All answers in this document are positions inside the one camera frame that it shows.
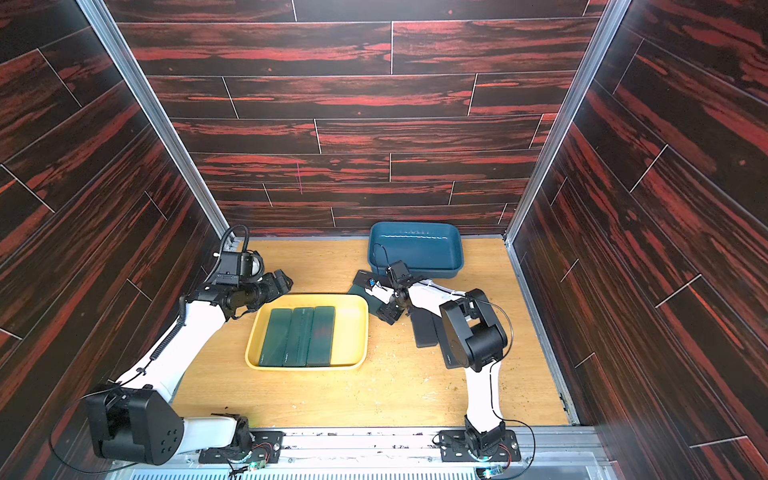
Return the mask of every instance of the yellow tray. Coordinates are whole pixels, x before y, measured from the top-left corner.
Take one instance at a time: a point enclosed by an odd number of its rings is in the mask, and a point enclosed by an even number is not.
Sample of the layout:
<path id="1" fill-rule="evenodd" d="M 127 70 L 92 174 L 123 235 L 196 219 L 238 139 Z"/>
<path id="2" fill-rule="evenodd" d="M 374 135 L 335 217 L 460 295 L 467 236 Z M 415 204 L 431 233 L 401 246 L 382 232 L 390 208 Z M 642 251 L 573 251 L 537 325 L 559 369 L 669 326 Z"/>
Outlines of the yellow tray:
<path id="1" fill-rule="evenodd" d="M 272 310 L 276 308 L 303 308 L 332 306 L 336 308 L 331 343 L 331 366 L 259 366 L 261 347 L 264 344 L 266 326 L 270 322 Z M 259 309 L 253 328 L 250 331 L 248 347 L 245 350 L 245 363 L 255 370 L 353 370 L 362 365 L 368 352 L 368 303 L 357 295 L 333 295 L 330 293 L 312 293 L 302 295 L 283 295 L 272 303 Z"/>

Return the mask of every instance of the green block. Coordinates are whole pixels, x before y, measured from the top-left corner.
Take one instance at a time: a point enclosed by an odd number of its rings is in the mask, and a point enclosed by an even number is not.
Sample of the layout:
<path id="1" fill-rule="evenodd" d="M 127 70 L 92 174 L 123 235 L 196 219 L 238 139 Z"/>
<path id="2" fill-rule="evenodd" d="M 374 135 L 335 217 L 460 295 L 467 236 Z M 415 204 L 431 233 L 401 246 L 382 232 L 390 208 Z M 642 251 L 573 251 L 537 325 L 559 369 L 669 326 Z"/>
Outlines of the green block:
<path id="1" fill-rule="evenodd" d="M 365 299 L 366 303 L 368 303 L 368 313 L 374 314 L 377 311 L 379 311 L 379 308 L 381 305 L 384 305 L 384 302 L 377 299 L 373 295 L 370 295 L 368 292 L 366 292 L 366 289 L 362 288 L 359 285 L 352 285 L 352 288 L 349 289 L 349 292 L 346 293 L 347 295 L 357 295 L 361 296 L 363 299 Z"/>
<path id="2" fill-rule="evenodd" d="M 306 366 L 306 354 L 310 349 L 314 308 L 295 308 L 290 318 L 288 343 L 283 366 Z"/>
<path id="3" fill-rule="evenodd" d="M 333 347 L 333 320 L 335 317 L 335 307 L 315 307 L 310 350 L 306 355 L 306 366 L 330 366 L 331 348 Z"/>
<path id="4" fill-rule="evenodd" d="M 270 322 L 266 326 L 264 344 L 261 347 L 259 366 L 283 366 L 292 315 L 293 311 L 290 308 L 276 308 L 270 313 Z"/>

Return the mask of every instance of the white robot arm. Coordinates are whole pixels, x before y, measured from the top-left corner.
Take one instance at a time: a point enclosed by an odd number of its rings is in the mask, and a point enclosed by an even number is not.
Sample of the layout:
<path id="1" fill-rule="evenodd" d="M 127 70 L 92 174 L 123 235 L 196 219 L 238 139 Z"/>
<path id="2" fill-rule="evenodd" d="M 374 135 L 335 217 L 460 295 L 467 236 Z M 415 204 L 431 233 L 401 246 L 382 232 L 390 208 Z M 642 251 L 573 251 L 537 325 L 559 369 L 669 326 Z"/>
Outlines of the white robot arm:
<path id="1" fill-rule="evenodd" d="M 208 339 L 229 319 L 239 318 L 238 308 L 255 312 L 292 286 L 281 270 L 264 273 L 258 253 L 224 252 L 222 242 L 211 275 L 189 298 L 180 299 L 177 321 L 115 384 L 97 386 L 85 398 L 94 453 L 151 465 L 162 465 L 177 452 L 201 449 L 226 449 L 232 459 L 250 453 L 253 439 L 245 417 L 182 419 L 169 402 Z"/>
<path id="2" fill-rule="evenodd" d="M 507 336 L 488 298 L 481 290 L 450 290 L 416 278 L 403 262 L 389 266 L 388 286 L 379 280 L 372 278 L 366 286 L 371 295 L 396 303 L 400 311 L 421 308 L 442 319 L 452 355 L 464 367 L 467 379 L 467 448 L 476 459 L 487 460 L 507 435 L 498 401 L 499 368 L 493 368 L 504 358 Z M 474 319 L 479 322 L 470 326 Z"/>

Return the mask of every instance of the dark red wood grain wall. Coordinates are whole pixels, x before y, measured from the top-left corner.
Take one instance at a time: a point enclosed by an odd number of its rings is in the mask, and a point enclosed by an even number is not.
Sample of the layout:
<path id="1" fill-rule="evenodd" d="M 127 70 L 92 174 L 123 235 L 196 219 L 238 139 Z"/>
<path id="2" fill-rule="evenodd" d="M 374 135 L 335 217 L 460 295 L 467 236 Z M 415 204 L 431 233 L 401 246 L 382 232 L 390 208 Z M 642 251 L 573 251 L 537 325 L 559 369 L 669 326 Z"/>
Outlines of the dark red wood grain wall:
<path id="1" fill-rule="evenodd" d="M 502 233 L 600 0 L 107 4 L 225 217 Z"/>
<path id="2" fill-rule="evenodd" d="M 81 406 L 202 280 L 208 220 L 74 0 L 0 24 L 0 478 L 93 478 Z"/>
<path id="3" fill-rule="evenodd" d="M 767 28 L 634 0 L 515 238 L 627 480 L 768 478 Z"/>

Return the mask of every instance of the metal grate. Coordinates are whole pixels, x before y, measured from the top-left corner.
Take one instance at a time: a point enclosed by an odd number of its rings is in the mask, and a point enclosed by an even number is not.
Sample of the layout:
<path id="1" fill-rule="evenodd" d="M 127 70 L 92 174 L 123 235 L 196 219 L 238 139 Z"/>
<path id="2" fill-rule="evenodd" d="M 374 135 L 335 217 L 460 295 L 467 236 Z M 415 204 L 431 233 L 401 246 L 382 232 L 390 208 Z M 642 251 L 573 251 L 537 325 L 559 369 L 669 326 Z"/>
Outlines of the metal grate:
<path id="1" fill-rule="evenodd" d="M 473 472 L 466 468 L 463 472 L 457 471 L 431 471 L 420 473 L 405 472 L 253 472 L 237 476 L 237 480 L 476 480 Z M 190 472 L 189 470 L 137 470 L 133 472 L 131 480 L 227 480 L 229 472 L 216 470 L 215 472 Z"/>

